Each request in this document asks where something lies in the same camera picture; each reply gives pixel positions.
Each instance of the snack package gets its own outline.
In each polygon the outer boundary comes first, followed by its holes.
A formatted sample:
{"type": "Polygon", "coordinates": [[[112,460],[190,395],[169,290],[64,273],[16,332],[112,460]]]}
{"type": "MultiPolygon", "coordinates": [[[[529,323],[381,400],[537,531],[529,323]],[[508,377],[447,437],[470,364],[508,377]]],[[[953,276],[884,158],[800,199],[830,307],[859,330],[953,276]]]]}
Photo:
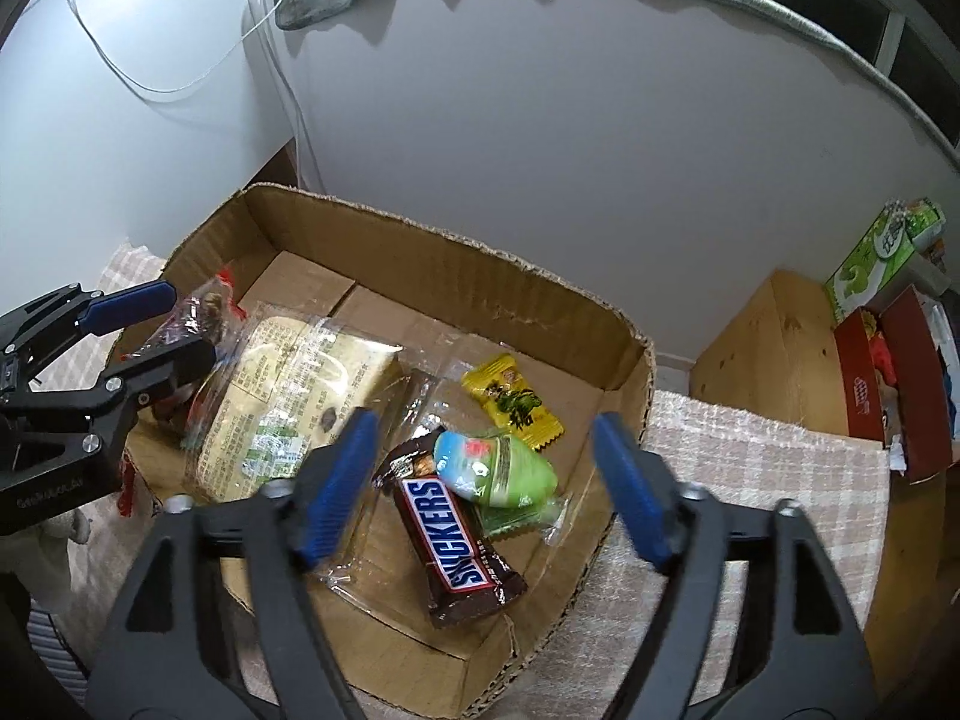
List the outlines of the snack package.
{"type": "Polygon", "coordinates": [[[472,505],[437,477],[433,452],[440,437],[443,428],[395,447],[374,483],[397,506],[426,573],[430,620],[444,628],[502,610],[527,584],[480,536],[472,505]]]}
{"type": "Polygon", "coordinates": [[[541,449],[563,435],[563,425],[544,407],[523,378],[512,355],[501,354],[464,374],[464,388],[483,406],[493,424],[541,449]]]}
{"type": "Polygon", "coordinates": [[[399,350],[332,319],[261,305],[195,400],[187,480],[229,501],[293,476],[309,450],[336,440],[354,407],[382,412],[400,381],[399,350]]]}
{"type": "MultiPolygon", "coordinates": [[[[224,268],[205,284],[181,298],[167,319],[130,357],[181,341],[191,335],[203,336],[217,351],[217,365],[222,365],[236,346],[247,312],[233,302],[233,276],[224,268]]],[[[196,393],[199,383],[181,386],[170,397],[152,404],[157,423],[182,435],[189,412],[187,401],[196,393]]]]}
{"type": "Polygon", "coordinates": [[[917,251],[925,251],[944,234],[947,217],[944,209],[929,197],[909,202],[906,206],[906,234],[917,251]]]}
{"type": "Polygon", "coordinates": [[[551,497],[534,506],[524,506],[520,509],[477,506],[476,512],[483,535],[491,541],[539,530],[544,543],[553,546],[558,541],[558,535],[563,528],[568,503],[568,498],[551,497]]]}
{"type": "Polygon", "coordinates": [[[544,502],[557,489],[553,466],[516,436],[445,431],[433,451],[440,480],[474,503],[518,509],[544,502]]]}
{"type": "MultiPolygon", "coordinates": [[[[452,362],[448,361],[448,365],[440,370],[437,367],[431,367],[431,371],[443,372],[445,375],[433,375],[419,367],[422,362],[418,358],[418,353],[417,349],[410,348],[404,348],[400,353],[402,362],[406,364],[408,361],[413,361],[411,365],[414,367],[407,367],[402,383],[390,389],[391,397],[384,409],[381,423],[386,436],[386,439],[381,442],[384,447],[384,457],[394,447],[408,445],[407,442],[410,440],[438,435],[446,428],[461,435],[471,436],[481,435],[484,431],[491,429],[488,415],[461,386],[461,375],[469,370],[470,366],[459,358],[451,358],[452,362]]],[[[344,540],[340,549],[320,566],[315,576],[341,598],[374,616],[385,614],[392,619],[410,621],[419,618],[425,610],[424,595],[427,590],[419,586],[416,580],[424,574],[429,577],[431,573],[430,569],[421,568],[424,566],[424,561],[421,560],[422,551],[416,549],[416,538],[413,541],[415,549],[411,550],[407,546],[410,541],[410,527],[418,527],[416,522],[408,519],[403,523],[404,509],[397,507],[397,497],[392,491],[389,496],[382,495],[376,485],[384,487],[387,483],[384,472],[390,466],[395,466],[392,469],[394,471],[392,478],[397,479],[397,476],[413,478],[415,474],[435,474],[436,464],[432,459],[424,458],[421,463],[416,464],[415,469],[413,458],[403,455],[404,462],[409,461],[409,469],[406,466],[401,469],[400,464],[394,464],[394,461],[400,459],[398,453],[390,454],[392,454],[391,463],[381,466],[380,472],[374,476],[371,488],[359,502],[349,528],[344,530],[344,540]],[[392,502],[386,500],[387,497],[392,498],[392,502]],[[385,571],[384,562],[391,565],[397,562],[409,562],[408,573],[414,578],[414,586],[395,586],[395,573],[392,571],[397,569],[385,571]]],[[[486,536],[482,526],[478,526],[476,522],[482,509],[457,495],[452,494],[450,498],[457,511],[464,512],[466,517],[464,523],[467,524],[467,531],[469,531],[467,541],[473,544],[478,541],[478,538],[486,536]]],[[[532,509],[498,509],[498,511],[509,513],[496,525],[498,538],[516,536],[537,528],[541,538],[547,544],[554,544],[563,536],[566,523],[564,517],[557,517],[551,523],[546,521],[546,514],[541,512],[544,522],[535,524],[531,518],[532,509]]],[[[421,544],[421,550],[424,547],[428,548],[428,545],[421,544]]],[[[482,550],[485,555],[488,554],[486,544],[475,549],[482,550]]],[[[427,581],[435,584],[435,589],[440,591],[440,596],[448,592],[440,589],[440,586],[443,586],[441,577],[434,576],[432,581],[427,581]]],[[[515,584],[515,581],[508,582],[511,589],[515,584]]],[[[481,613],[486,613],[491,610],[491,606],[486,596],[483,596],[483,599],[473,603],[481,605],[481,613]]],[[[439,597],[439,602],[438,608],[445,608],[445,598],[439,597]]],[[[459,615],[460,609],[452,611],[451,614],[459,615]]],[[[427,617],[431,620],[429,625],[433,627],[434,617],[430,614],[427,617]]]]}

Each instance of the white wall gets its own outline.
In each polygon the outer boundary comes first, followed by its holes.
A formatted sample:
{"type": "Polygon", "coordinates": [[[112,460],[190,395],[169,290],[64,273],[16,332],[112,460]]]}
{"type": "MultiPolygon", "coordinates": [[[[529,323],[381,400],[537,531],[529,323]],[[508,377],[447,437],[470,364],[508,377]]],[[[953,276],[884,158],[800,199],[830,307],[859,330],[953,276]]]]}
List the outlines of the white wall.
{"type": "Polygon", "coordinates": [[[888,197],[960,190],[840,58],[707,1],[361,0],[277,42],[330,193],[517,252],[690,360],[772,269],[825,279],[888,197]]]}
{"type": "MultiPolygon", "coordinates": [[[[249,26],[247,0],[77,0],[107,54],[169,88],[249,26]]],[[[123,240],[165,256],[292,136],[256,38],[197,87],[141,100],[65,0],[32,0],[0,50],[0,313],[96,280],[123,240]]]]}

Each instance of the cardboard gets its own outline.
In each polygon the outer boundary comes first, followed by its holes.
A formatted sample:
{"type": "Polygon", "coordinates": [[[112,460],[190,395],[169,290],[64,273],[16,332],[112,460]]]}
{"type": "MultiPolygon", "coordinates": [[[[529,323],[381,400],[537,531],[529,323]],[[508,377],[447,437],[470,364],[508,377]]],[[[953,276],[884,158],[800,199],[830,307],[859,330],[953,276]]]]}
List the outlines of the cardboard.
{"type": "MultiPolygon", "coordinates": [[[[349,683],[426,717],[477,714],[546,644],[606,535],[611,505],[592,461],[589,426],[599,410],[619,410],[640,437],[653,384],[651,344],[617,309],[512,255],[275,185],[254,185],[229,199],[174,252],[164,277],[184,293],[226,264],[245,307],[259,299],[331,314],[421,349],[418,367],[441,375],[486,362],[507,346],[565,425],[544,454],[571,496],[568,528],[553,548],[534,533],[498,542],[529,584],[507,613],[434,629],[424,575],[387,499],[374,511],[355,585],[366,610],[324,586],[310,587],[349,683]]],[[[139,346],[151,330],[128,329],[114,355],[139,346]]],[[[459,386],[449,393],[467,399],[465,420],[490,426],[459,386]]],[[[146,415],[128,449],[158,497],[184,488],[184,456],[146,415]]],[[[246,603],[242,562],[224,562],[224,581],[246,603]]]]}

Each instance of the cardboard box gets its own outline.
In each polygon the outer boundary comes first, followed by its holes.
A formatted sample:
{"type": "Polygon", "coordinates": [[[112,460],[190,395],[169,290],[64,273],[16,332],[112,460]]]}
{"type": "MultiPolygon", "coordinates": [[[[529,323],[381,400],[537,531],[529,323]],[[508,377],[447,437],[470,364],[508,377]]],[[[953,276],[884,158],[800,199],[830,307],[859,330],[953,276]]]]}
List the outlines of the cardboard box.
{"type": "MultiPolygon", "coordinates": [[[[880,314],[877,324],[896,372],[907,479],[920,482],[952,463],[952,425],[937,349],[914,288],[908,287],[898,295],[880,314]]],[[[834,338],[843,371],[850,435],[882,441],[880,389],[859,312],[840,323],[834,338]]]]}
{"type": "MultiPolygon", "coordinates": [[[[387,341],[443,357],[517,362],[566,432],[545,454],[572,497],[559,545],[535,533],[498,542],[529,590],[507,613],[438,631],[425,611],[424,578],[392,506],[378,506],[365,546],[379,603],[366,611],[324,586],[314,608],[347,680],[427,717],[474,714],[510,683],[560,624],[611,522],[592,459],[589,426],[619,410],[640,437],[650,406],[649,341],[611,306],[552,274],[488,247],[336,199],[259,184],[225,203],[173,254],[164,271],[180,293],[225,264],[242,304],[262,299],[332,314],[387,341]]],[[[136,349],[149,325],[128,329],[113,354],[136,349]]],[[[128,439],[133,462],[159,498],[182,490],[184,456],[147,415],[128,439]]],[[[232,593],[248,598],[243,565],[224,562],[232,593]]]]}

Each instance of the snickers logo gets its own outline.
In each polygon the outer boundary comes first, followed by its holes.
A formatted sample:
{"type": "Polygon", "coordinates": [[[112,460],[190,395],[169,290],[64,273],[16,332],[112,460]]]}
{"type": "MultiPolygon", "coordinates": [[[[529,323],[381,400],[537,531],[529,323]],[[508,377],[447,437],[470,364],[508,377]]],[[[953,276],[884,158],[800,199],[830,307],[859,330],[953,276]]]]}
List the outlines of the snickers logo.
{"type": "Polygon", "coordinates": [[[466,592],[493,587],[486,568],[477,560],[476,545],[467,536],[453,494],[443,483],[436,477],[427,477],[402,479],[400,485],[448,589],[466,592]]]}

